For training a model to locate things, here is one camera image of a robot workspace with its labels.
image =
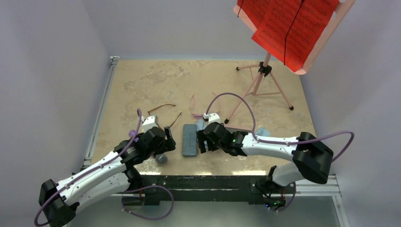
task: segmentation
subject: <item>eyeglasses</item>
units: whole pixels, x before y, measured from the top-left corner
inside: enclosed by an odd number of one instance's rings
[[[217,99],[216,102],[217,102],[217,105],[218,105],[218,111],[215,112],[215,113],[220,114],[220,110],[221,110],[220,100]],[[196,114],[196,113],[193,112],[194,106],[195,106],[195,95],[192,95],[192,97],[191,97],[191,115],[192,115],[193,118],[196,118],[196,119],[203,118],[203,113],[202,114]]]
[[[164,104],[164,105],[160,105],[160,106],[158,106],[158,107],[156,107],[156,108],[153,108],[153,109],[149,110],[149,111],[148,111],[148,114],[151,115],[151,112],[154,112],[154,111],[160,109],[161,107],[167,106],[167,105],[175,107],[174,104]],[[177,119],[181,116],[181,114],[182,114],[182,112],[180,112],[180,113],[178,114],[178,116],[175,118],[175,120],[173,121],[173,123],[170,124],[170,128],[171,128],[171,127],[173,126],[173,124],[177,121]]]

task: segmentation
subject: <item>beige tabletop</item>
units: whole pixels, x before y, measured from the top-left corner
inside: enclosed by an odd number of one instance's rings
[[[233,92],[242,95],[251,80],[249,69],[236,71],[237,66],[255,64],[257,61],[118,61],[110,95],[101,122],[92,163],[100,160],[136,128],[140,108],[146,117],[147,111],[159,105],[165,106],[152,114],[158,116],[160,127],[170,125],[177,115],[181,116],[172,126],[176,150],[166,153],[168,162],[158,164],[153,158],[135,166],[141,174],[162,175],[264,175],[270,167],[287,161],[272,157],[232,157],[221,150],[198,154],[197,157],[182,156],[183,125],[195,124],[191,116],[190,101],[195,95],[195,112],[204,113],[214,97]],[[246,97],[255,118],[256,129],[266,128],[273,137],[298,136],[307,131],[315,134],[304,91],[298,75],[291,73],[279,61],[269,63],[279,83],[292,101],[294,110],[289,110],[284,98],[278,95]],[[253,76],[257,68],[252,69]],[[278,91],[270,77],[262,80],[258,93]],[[220,117],[226,119],[237,103],[234,96],[222,96]],[[211,111],[217,111],[215,104]],[[248,109],[241,104],[228,126],[252,128]]]

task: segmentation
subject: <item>white wall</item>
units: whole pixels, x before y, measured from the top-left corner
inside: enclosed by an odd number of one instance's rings
[[[236,0],[83,0],[111,55],[264,59]]]
[[[40,185],[82,164],[110,58],[81,0],[2,0],[0,31],[0,223],[33,226]]]
[[[352,227],[401,222],[400,21],[399,0],[357,0],[302,77],[318,135],[356,134],[334,163]]]

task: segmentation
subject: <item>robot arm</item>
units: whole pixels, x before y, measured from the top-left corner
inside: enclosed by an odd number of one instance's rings
[[[76,213],[111,194],[129,188],[140,188],[142,178],[134,166],[151,156],[175,149],[170,128],[165,127],[163,130],[157,122],[155,123],[157,118],[148,118],[143,122],[153,123],[146,127],[144,133],[138,134],[120,157],[109,164],[103,166],[103,163],[115,158],[127,146],[129,140],[122,141],[104,158],[81,172],[58,182],[50,179],[42,184],[39,196],[41,206],[51,196],[59,193],[43,210],[51,227],[66,225]]]
[[[303,179],[319,184],[327,183],[333,151],[322,142],[293,145],[294,142],[315,139],[312,134],[302,132],[298,137],[290,138],[258,136],[256,140],[246,131],[229,132],[220,123],[216,113],[204,115],[204,120],[208,122],[207,127],[197,132],[201,153],[206,152],[204,142],[207,142],[209,151],[221,149],[232,156],[262,155],[288,160],[291,163],[270,170],[271,179],[268,183],[276,188]],[[281,144],[258,140],[278,141]]]

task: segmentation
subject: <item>red sheet music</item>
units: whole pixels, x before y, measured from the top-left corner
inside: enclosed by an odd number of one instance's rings
[[[270,0],[238,0],[237,5],[241,7],[255,27],[258,27],[266,14]]]
[[[244,0],[243,7],[247,1],[262,2]],[[338,3],[339,0],[304,0],[287,36],[285,64],[292,71],[297,71],[303,66]],[[257,44],[280,61],[284,61],[285,36],[300,4],[301,0],[269,0],[264,19],[256,26],[257,31],[252,36]],[[256,11],[250,11],[253,17],[261,14],[260,11],[255,13]]]

